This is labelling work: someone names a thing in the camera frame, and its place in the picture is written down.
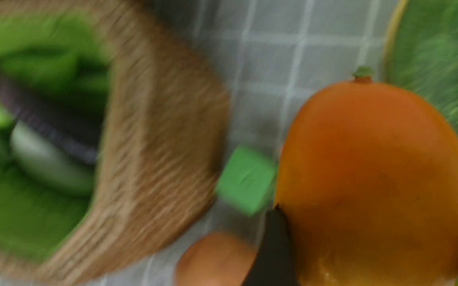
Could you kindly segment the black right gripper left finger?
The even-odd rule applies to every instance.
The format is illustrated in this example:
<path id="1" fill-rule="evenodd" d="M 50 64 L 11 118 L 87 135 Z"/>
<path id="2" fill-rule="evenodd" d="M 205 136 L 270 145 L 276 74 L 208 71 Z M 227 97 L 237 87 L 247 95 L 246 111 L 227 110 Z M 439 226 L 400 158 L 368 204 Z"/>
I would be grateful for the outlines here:
<path id="1" fill-rule="evenodd" d="M 267 211 L 265 231 L 244 286 L 298 286 L 287 218 L 279 206 Z"/>

